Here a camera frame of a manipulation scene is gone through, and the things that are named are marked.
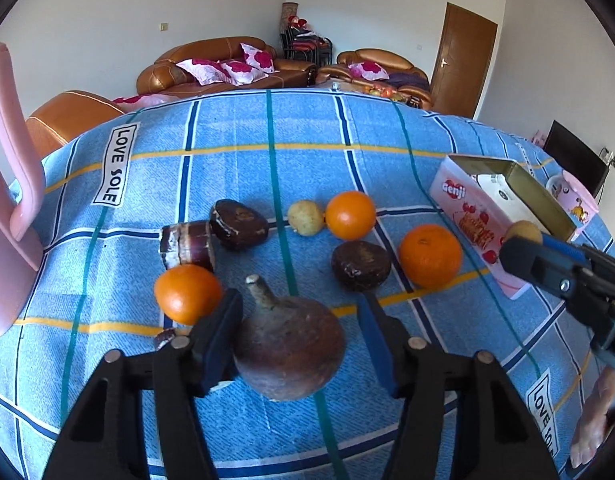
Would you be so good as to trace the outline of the person's right hand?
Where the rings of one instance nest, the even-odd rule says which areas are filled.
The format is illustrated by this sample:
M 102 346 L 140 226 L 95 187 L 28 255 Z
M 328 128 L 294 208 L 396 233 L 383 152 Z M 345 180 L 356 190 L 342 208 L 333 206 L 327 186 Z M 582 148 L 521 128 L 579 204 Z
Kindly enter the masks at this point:
M 606 366 L 583 406 L 570 448 L 573 468 L 588 464 L 608 433 L 608 412 L 615 398 L 615 370 Z

